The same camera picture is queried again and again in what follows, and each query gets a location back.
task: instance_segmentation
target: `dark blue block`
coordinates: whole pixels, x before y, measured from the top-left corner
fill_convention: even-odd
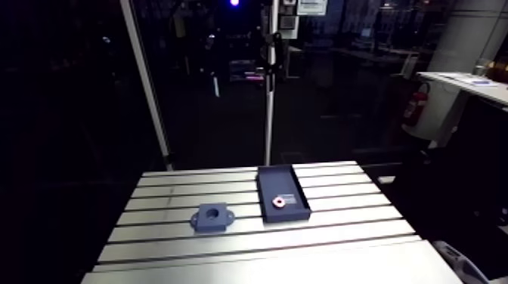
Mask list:
[[[291,165],[277,165],[258,168],[258,194],[263,218],[267,223],[307,220],[311,208]],[[284,200],[278,208],[275,198]]]
[[[190,224],[198,233],[210,233],[225,231],[233,221],[234,214],[226,209],[226,203],[209,203],[200,205]]]

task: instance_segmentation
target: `dark background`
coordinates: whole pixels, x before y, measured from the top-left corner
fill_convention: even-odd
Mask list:
[[[2,2],[0,22],[0,281],[76,282],[164,169],[125,22],[93,0]]]

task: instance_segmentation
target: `paper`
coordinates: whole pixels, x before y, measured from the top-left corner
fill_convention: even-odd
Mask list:
[[[458,82],[474,85],[477,87],[495,87],[499,84],[485,77],[468,73],[436,73],[440,76],[457,80]]]
[[[296,13],[299,16],[324,16],[327,13],[327,0],[300,0]]]

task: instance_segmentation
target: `white pole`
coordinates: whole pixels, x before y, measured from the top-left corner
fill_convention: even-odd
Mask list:
[[[169,148],[168,144],[166,143],[166,136],[164,134],[163,123],[160,120],[159,108],[153,93],[147,66],[144,61],[143,49],[139,41],[138,30],[136,29],[135,25],[131,2],[129,0],[120,0],[120,5],[122,6],[123,17],[125,18],[125,24],[127,26],[129,38],[131,39],[131,45],[132,50],[134,51],[134,56],[136,58],[136,64],[138,65],[141,83],[143,84],[144,95],[147,98],[148,108],[150,109],[152,123],[155,128],[157,140],[159,141],[160,151],[163,153],[163,158],[166,161],[169,155]]]
[[[277,21],[279,14],[279,0],[273,0],[270,13],[271,36],[277,32]],[[275,64],[275,47],[273,45],[268,49],[268,62]],[[271,156],[271,130],[274,119],[274,92],[275,92],[275,74],[266,76],[266,126],[265,126],[265,165],[270,165]]]

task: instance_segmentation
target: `red ring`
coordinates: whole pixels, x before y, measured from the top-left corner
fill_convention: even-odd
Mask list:
[[[275,197],[271,202],[276,208],[283,208],[286,206],[286,201],[280,196]]]

